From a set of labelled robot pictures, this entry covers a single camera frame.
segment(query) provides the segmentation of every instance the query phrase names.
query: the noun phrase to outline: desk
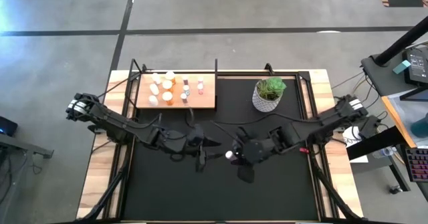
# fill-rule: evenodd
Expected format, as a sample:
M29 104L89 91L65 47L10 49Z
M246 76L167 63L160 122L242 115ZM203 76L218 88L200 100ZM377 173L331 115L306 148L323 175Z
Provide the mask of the desk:
M389 116L394 121L395 126L350 147L348 149L348 154L351 160L354 158L358 158L359 156L370 154L376 150L380 150L388 146L405 144L412 148L416 147L409 133L406 131L404 124L401 122L398 113L396 112L387 97L391 94L396 94L399 92L416 88L416 86L414 85L405 83L403 72L400 74L395 74L393 72L393 68L399 65L402 61L403 57L401 54L398 54L393 57L388 62L388 65L385 67L377 66L372 58L366 58L361 61L364 72L372 81L373 86L377 89L379 95L382 96L382 102L385 105ZM408 187L406 181L404 180L398 169L394 168L393 166L390 166L390 168L395 178L399 182L402 190L410 191L410 188ZM428 200L428 185L426 183L417 184L425 198Z
M297 70L280 70L280 71L297 71ZM317 110L322 112L334 106L334 100L332 97L332 91L330 83L328 81L328 75L326 70L306 70L310 73L311 87L314 93L315 104ZM129 76L129 71L113 71L110 75L108 82L108 88L115 86L119 81L126 79ZM119 85L116 89L109 92L106 97L104 104L110 109L121 113L122 104L124 101L126 83ZM308 104L308 93L304 93L305 105ZM310 108L307 108L308 115L312 115ZM100 146L106 142L106 137L103 135L97 135L94 141L94 147ZM86 215L90 209L96 204L102 193L106 190L108 180L110 178L111 166L113 163L114 156L114 144L108 144L107 146L97 150L90 159L88 165L88 172L86 173L86 180L80 200L80 206L78 209L78 217ZM328 158L328 165L330 167L330 174L332 182L340 196L344 199L346 204L357 214L362 216L360 202L358 199L358 193L354 183L354 178L350 168L349 159L347 157L346 149L343 144L337 142L330 142L326 145L326 154ZM330 206L329 198L325 190L322 190L324 205L326 206L327 216L331 216L331 210L328 210ZM110 210L115 210L117 205L117 195L112 198L112 204ZM114 211L110 212L109 217L115 217Z

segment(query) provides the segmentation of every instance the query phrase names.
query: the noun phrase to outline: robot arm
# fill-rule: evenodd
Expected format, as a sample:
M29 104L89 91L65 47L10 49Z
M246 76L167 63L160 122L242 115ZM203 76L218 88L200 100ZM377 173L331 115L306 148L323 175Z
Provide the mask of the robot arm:
M174 161L182 160L185 155L196 157L197 172L203 171L208 160L222 156L204 149L221 143L207 138L198 124L188 134L156 125L154 123L157 119L148 124L139 124L108 109L91 94L76 94L66 112L68 120L93 122L106 131L111 141L118 144L130 143L135 137L147 148L171 154ZM181 155L181 158L174 158L177 155Z

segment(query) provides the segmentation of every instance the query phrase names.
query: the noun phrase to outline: black table surface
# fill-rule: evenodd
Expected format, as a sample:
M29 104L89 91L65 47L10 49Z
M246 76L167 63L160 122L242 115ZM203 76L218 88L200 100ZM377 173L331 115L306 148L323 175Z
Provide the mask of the black table surface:
M194 110L195 122L205 134L219 142L209 148L224 153L232 138L208 120L245 122L265 116L251 102L257 80L222 80L217 83L217 111ZM302 118L295 80L284 80L287 88L274 112ZM148 122L159 112L162 125L188 132L188 110L141 110L139 120ZM245 127L258 138L285 124L285 118L270 116ZM223 125L230 133L237 126ZM245 221L318 220L316 198L308 156L298 148L283 156L273 156L255 166L255 182L237 178L237 167L221 157L210 160L203 173L195 172L195 159L187 156L173 162L169 155L136 144L128 180L125 220L141 221Z

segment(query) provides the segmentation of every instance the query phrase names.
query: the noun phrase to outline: small container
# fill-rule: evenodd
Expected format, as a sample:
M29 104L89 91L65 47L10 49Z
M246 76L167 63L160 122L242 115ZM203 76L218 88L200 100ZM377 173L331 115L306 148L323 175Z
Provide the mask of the small container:
M171 92L171 93L174 92L174 90L173 90L173 83L171 81L169 81L169 80L165 80L162 83L162 87L165 89L165 91L168 91L168 92Z
M183 83L184 83L184 85L189 85L189 76L188 75L183 76Z
M198 84L198 93L203 94L203 84Z
M237 157L230 150L226 152L225 156L226 156L226 159L230 161L234 161L237 159Z
M162 95L162 99L167 103L167 105L172 106L174 104L173 102L173 93L171 92L165 92Z
M171 82L173 83L173 85L175 84L175 74L174 74L174 72L172 72L172 71L168 71L168 72L165 74L165 78L166 78L167 80L171 81Z
M148 97L148 101L150 102L150 106L153 106L153 107L156 107L159 104L159 101L156 98L156 96L150 96L150 97Z
M187 95L186 95L185 93L182 93L182 94L180 95L180 97L181 97L181 100L183 101L183 103L184 103L184 104L187 104Z
M392 156L394 154L394 150L391 147L383 148L382 150L378 150L372 153L375 158L383 158Z
M183 86L183 91L185 92L185 94L186 94L187 96L189 96L189 95L190 95L190 87L189 87L189 86Z
M155 84L161 84L161 77L159 77L158 73L152 74L152 80Z
M428 137L428 114L414 122L411 126L410 126L410 131L419 138L425 138Z
M151 90L152 94L155 96L159 94L159 89L158 89L158 86L156 84L151 84L150 90Z

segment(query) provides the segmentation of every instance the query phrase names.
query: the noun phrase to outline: table frame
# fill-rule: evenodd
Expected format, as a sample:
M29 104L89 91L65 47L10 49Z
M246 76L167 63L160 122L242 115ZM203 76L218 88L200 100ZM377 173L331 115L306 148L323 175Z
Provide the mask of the table frame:
M138 67L138 64L136 64L136 62L133 60L131 63L131 68L129 71L129 77L133 77L131 79L129 79L127 81L126 84L126 89L125 89L125 99L124 99L124 104L123 104L123 108L122 108L122 114L123 115L127 115L130 112L130 104L132 104L134 106L134 102L131 100L130 97L130 93L134 92L135 93L135 97L134 97L134 101L136 100L136 98L138 97L138 87L139 87L139 81L138 81L138 76L135 77L132 75L132 67L136 66L138 68L139 71L144 71L147 72L147 70L145 69L145 66L143 66L143 69L141 70ZM221 70L221 75L222 76L236 76L236 75L243 75L243 76L271 76L271 75L275 75L275 72L272 70L272 67L267 64L265 67L266 70ZM185 70L185 71L177 71L180 73L185 73L185 72L191 72L191 73L213 73L213 70L197 70L197 71L191 71L191 70ZM217 60L216 60L216 64L215 64L215 70L214 72L216 73L216 77L217 76ZM300 96L300 102L303 102L303 111L302 113L304 113L306 118L310 118L312 116L312 113L317 113L317 109L316 109L316 103L315 103L315 99L314 99L314 95L313 95L313 91L312 91L312 85L310 83L310 74L309 72L305 72L305 71L298 71L298 70L278 70L276 72L276 74L279 75L284 75L284 74L289 74L289 75L295 75L296 80L303 80L303 81L308 81L308 83L306 84L306 91L303 91L302 85L301 85L301 81L296 81L298 83L298 90L299 92L301 92L303 95L305 95L305 97L308 97L309 102L307 103L305 101L305 98L303 96ZM136 84L136 91L132 91L133 87L133 83L137 83ZM136 109L132 108L131 106L131 112L133 114L135 114ZM109 183L111 183L112 181L114 181L114 173L117 173L117 170L122 166L125 166L126 169L129 168L129 162L125 163L125 165L123 164L123 153L125 153L126 156L130 156L131 152L132 152L132 148L124 148L125 146L115 146L115 150L114 150L114 160L113 160L113 165L112 165L112 171L110 172L110 180ZM331 176L330 176L330 170L328 168L328 161L327 161L327 154L326 151L322 151L321 155L317 156L318 162L320 164L320 166L324 169L324 172L327 174L326 176L329 178L329 181L332 182ZM127 175L124 175L124 182L126 182L127 179ZM109 214L109 211L104 211L102 214L103 219L105 218L111 218L111 217L121 217L122 216L122 198L123 196L125 196L126 194L126 185L120 185L118 186L119 188L119 195L118 197L116 197L116 200L118 201L119 205L116 206L116 214L115 215L111 215ZM336 206L333 204L333 202L331 201L331 199L329 201L326 202L326 195L325 195L325 189L322 186L321 183L319 183L318 181L314 182L314 188L318 191L315 191L315 193L319 194L317 197L317 206L318 206L318 210L321 213L322 216L326 216L326 209L327 209L327 215L333 216L333 217L338 217L339 215L342 215L342 213L338 212ZM111 207L114 206L114 201L112 202L111 199L108 200L108 204L106 205L106 207L104 208L104 210L110 210ZM356 212L360 212L360 207L359 207L359 202L358 202L358 210Z

